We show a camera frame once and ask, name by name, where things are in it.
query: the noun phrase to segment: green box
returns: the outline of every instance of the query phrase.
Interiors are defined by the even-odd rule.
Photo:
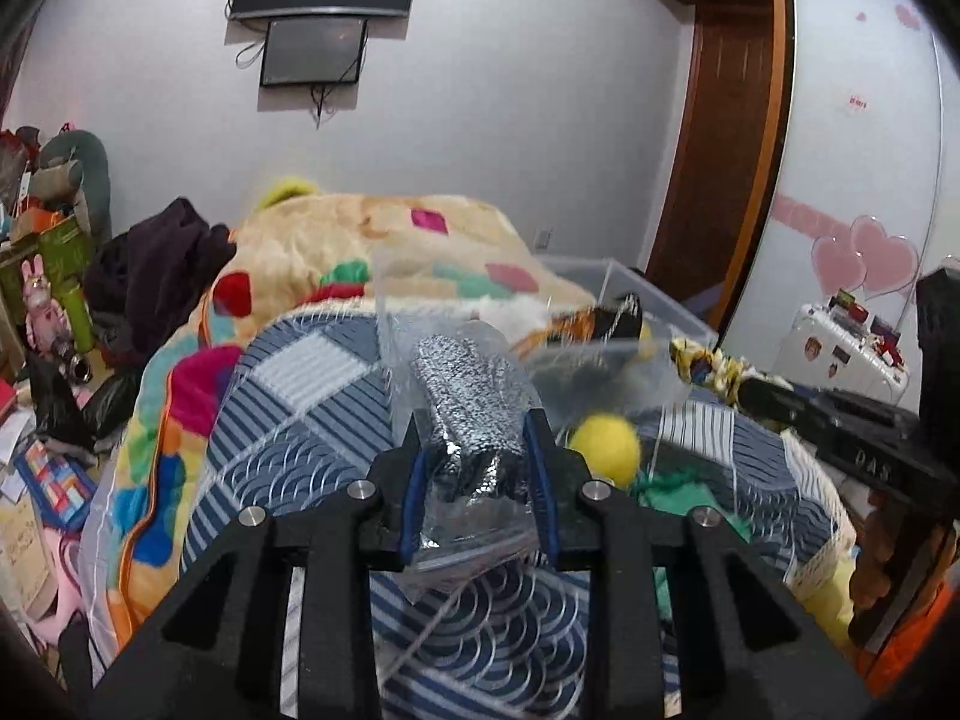
[[[71,278],[82,279],[93,256],[93,241],[80,230],[75,217],[67,217],[49,230],[31,233],[0,248],[0,295],[14,324],[23,324],[27,319],[20,263],[35,254],[43,258],[43,272],[52,290],[59,290]]]

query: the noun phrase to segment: blue patterned bedsheet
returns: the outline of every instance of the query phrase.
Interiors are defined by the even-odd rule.
[[[752,519],[768,562],[788,570],[832,531],[788,468],[773,434],[717,406],[666,410],[654,428],[701,451],[718,501]],[[314,310],[262,331],[232,375],[208,445],[181,572],[243,507],[275,514],[315,505],[366,475],[392,446],[376,319]],[[661,461],[670,449],[661,442]],[[589,578],[515,560],[459,594],[416,605],[371,574],[371,616],[384,712],[395,717],[563,717],[576,713],[586,654]],[[296,716],[302,572],[291,583],[280,711]],[[667,690],[679,687],[670,638]]]

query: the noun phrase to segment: pink rabbit toy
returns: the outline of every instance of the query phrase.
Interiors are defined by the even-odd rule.
[[[27,341],[34,351],[50,354],[54,341],[71,338],[70,320],[50,293],[50,282],[43,275],[43,259],[39,254],[34,257],[32,269],[30,260],[24,260],[20,271],[23,274],[23,305],[27,309]]]

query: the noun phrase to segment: metal screw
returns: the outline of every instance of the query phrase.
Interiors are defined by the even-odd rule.
[[[720,512],[712,506],[698,506],[690,509],[690,517],[701,528],[715,528],[720,524]]]
[[[347,485],[347,495],[358,501],[365,501],[376,493],[376,485],[368,479],[357,479]]]
[[[582,488],[580,488],[580,492],[584,493],[585,498],[589,498],[592,501],[602,501],[610,497],[610,485],[594,479],[585,483]]]
[[[267,518],[267,512],[259,506],[248,506],[240,512],[240,524],[247,528],[256,528],[263,520]]]

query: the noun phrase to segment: fleece blanket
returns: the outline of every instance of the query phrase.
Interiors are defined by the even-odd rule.
[[[117,452],[107,605],[120,647],[176,581],[209,414],[216,413],[229,355],[268,322],[331,280],[363,283],[357,300],[370,309],[375,251],[387,252],[382,271],[391,295],[522,292],[565,306],[593,303],[592,295],[541,266],[496,208],[465,197],[293,197],[252,214],[232,240],[232,261],[147,364]],[[221,282],[239,282],[245,294],[221,305]],[[234,351],[186,362],[219,346]],[[193,403],[203,404],[203,418],[191,422]]]

